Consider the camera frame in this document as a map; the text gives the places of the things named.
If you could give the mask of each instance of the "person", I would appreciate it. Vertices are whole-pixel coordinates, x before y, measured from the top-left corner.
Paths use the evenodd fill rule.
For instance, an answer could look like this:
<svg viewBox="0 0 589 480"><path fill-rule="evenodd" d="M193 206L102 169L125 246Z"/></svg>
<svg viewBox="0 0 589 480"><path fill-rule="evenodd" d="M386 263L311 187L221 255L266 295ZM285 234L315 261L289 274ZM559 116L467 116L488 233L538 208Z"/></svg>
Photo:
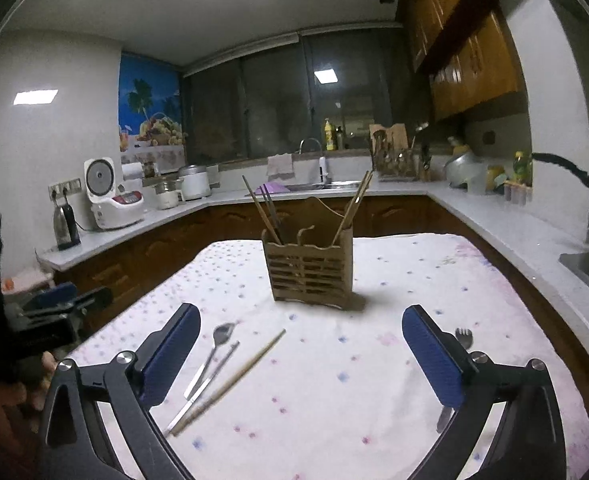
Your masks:
<svg viewBox="0 0 589 480"><path fill-rule="evenodd" d="M44 378L31 391L21 383L0 383L0 480L36 478L39 413L44 408L56 360L42 356Z"/></svg>

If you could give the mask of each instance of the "hand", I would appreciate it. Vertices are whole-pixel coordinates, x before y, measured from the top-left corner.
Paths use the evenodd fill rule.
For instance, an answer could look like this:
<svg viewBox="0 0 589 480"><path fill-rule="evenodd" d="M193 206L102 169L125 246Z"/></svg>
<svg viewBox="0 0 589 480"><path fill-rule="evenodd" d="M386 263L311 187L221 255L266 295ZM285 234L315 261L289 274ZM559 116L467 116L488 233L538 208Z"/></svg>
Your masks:
<svg viewBox="0 0 589 480"><path fill-rule="evenodd" d="M50 352L45 352L42 364L45 375L35 390L28 391L22 383L0 383L0 449L16 458L29 460L36 451L34 433L38 428L38 418L25 418L18 406L26 404L38 412L43 410L56 360Z"/></svg>

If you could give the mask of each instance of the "wall socket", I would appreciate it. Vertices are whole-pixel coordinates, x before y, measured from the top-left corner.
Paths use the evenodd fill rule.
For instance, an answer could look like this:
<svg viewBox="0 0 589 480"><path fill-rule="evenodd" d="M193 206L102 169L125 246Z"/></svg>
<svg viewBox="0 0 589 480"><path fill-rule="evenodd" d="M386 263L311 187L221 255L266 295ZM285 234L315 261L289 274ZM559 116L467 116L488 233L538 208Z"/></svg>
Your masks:
<svg viewBox="0 0 589 480"><path fill-rule="evenodd" d="M48 194L50 200L52 200L52 192L56 192L55 199L63 198L63 190L66 190L66 195L71 196L81 192L81 179L75 178L74 180L67 180L66 182L60 182L58 184L52 184L48 186Z"/></svg>

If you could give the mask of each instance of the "white floral tablecloth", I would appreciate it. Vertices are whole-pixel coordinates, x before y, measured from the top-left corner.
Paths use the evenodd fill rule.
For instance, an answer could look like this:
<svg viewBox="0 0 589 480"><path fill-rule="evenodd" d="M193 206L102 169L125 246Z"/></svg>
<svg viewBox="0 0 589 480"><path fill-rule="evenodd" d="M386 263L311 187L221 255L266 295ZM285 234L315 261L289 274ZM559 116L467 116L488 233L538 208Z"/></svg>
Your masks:
<svg viewBox="0 0 589 480"><path fill-rule="evenodd" d="M212 330L237 322L241 345L208 392L282 328L270 353L172 447L197 480L405 479L437 439L441 404L401 335L401 314L421 304L441 329L473 330L473 349L494 362L542 359L553 378L568 476L589 465L589 421L565 364L510 283L465 238L421 234L354 241L353 290L363 312L274 302L258 241L217 242L76 349L79 365L136 349L181 303L202 315L202 333L165 401L164 428L212 345ZM220 349L222 357L226 348ZM460 478L478 470L498 425L495 405ZM125 471L141 478L111 410L102 407Z"/></svg>

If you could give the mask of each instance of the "paper towel roll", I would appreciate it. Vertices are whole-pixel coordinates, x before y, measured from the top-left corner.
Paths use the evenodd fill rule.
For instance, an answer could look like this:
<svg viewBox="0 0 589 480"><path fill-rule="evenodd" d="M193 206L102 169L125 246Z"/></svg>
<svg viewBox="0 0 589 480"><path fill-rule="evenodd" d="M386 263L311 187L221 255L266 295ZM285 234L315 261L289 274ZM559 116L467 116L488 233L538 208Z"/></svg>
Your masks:
<svg viewBox="0 0 589 480"><path fill-rule="evenodd" d="M124 171L124 180L143 178L143 164L141 162L124 164L121 169Z"/></svg>

